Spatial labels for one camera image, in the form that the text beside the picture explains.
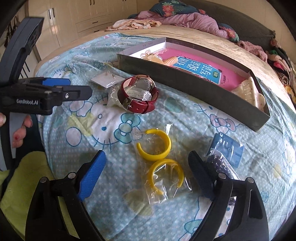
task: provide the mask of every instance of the watch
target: watch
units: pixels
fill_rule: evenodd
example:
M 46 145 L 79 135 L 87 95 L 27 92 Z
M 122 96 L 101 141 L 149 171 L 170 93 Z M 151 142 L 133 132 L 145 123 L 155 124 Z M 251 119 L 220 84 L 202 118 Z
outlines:
M 151 93 L 151 100 L 142 101 L 140 99 L 129 96 L 124 90 L 125 87 L 136 86 L 137 88 L 149 91 Z M 154 81 L 147 75 L 135 75 L 124 80 L 117 92 L 119 102 L 125 110 L 133 113 L 146 114 L 155 109 L 155 102 L 158 98 L 158 91 Z

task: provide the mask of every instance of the metal pivot bolt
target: metal pivot bolt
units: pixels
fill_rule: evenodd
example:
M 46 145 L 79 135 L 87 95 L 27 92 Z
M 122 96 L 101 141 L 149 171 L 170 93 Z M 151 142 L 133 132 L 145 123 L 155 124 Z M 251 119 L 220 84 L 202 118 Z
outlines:
M 251 177 L 248 177 L 248 178 L 247 178 L 247 181 L 248 181 L 249 183 L 254 183 L 254 179 L 251 178 Z
M 221 179 L 225 179 L 226 178 L 226 175 L 224 173 L 219 173 L 218 174 L 218 177 L 221 178 Z
M 45 183 L 47 181 L 47 178 L 46 177 L 42 177 L 41 179 L 40 179 L 40 182 L 41 183 Z
M 71 173 L 68 174 L 68 178 L 69 179 L 73 179 L 75 177 L 76 177 L 76 173 L 75 172 L 71 172 Z

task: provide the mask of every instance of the hello kitty bed sheet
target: hello kitty bed sheet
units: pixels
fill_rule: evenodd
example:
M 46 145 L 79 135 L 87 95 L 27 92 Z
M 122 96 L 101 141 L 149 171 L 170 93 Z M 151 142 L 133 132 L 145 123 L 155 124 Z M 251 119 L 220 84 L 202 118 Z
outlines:
M 221 131 L 245 146 L 236 172 L 241 179 L 255 179 L 272 239 L 295 206 L 296 114 L 260 80 L 271 117 L 257 133 L 213 106 L 161 84 L 157 84 L 156 108 L 150 113 L 133 115 L 118 107 L 107 108 L 106 90 L 90 79 L 101 73 L 106 63 L 115 66 L 117 52 L 149 40 L 152 38 L 110 34 L 70 49 L 40 67 L 36 76 L 69 78 L 73 85 L 90 85 L 93 89 L 88 101 L 64 103 L 54 108 L 52 115 L 39 116 L 54 176 L 62 178 L 77 171 L 102 149 L 108 162 L 85 205 L 104 238 L 187 241 L 210 201 L 199 191 L 157 205 L 144 201 L 131 132 L 134 128 L 146 130 L 173 123 L 177 159 L 191 177 L 186 164 L 188 153 L 195 150 L 205 155 L 214 134 Z M 115 71 L 122 77 L 130 76 Z M 217 236 L 225 232 L 232 208 L 228 207 Z

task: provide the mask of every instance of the floral pillow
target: floral pillow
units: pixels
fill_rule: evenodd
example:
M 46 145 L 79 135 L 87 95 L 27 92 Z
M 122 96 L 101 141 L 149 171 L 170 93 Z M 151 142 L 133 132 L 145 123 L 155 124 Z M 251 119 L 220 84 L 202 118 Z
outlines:
M 206 12 L 202 9 L 196 9 L 193 6 L 186 5 L 183 2 L 177 0 L 166 0 L 155 4 L 151 9 L 151 12 L 158 13 L 162 17 L 170 17 L 176 14 L 190 14 L 198 12 L 205 15 Z

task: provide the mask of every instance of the pink fluffy cloth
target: pink fluffy cloth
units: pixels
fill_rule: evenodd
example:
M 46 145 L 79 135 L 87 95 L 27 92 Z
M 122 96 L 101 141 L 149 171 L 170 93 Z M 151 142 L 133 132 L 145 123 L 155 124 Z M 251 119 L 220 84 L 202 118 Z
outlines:
M 267 62 L 267 54 L 264 52 L 263 48 L 259 45 L 254 45 L 248 41 L 238 41 L 237 45 L 245 49 L 246 51 L 256 55 L 258 58 Z
M 165 25 L 194 28 L 221 38 L 229 39 L 228 33 L 225 30 L 219 29 L 215 19 L 211 18 L 208 15 L 202 15 L 198 12 L 190 14 L 176 14 L 171 17 L 162 17 L 155 12 L 142 11 L 138 14 L 136 19 L 149 19 L 160 21 L 161 24 Z

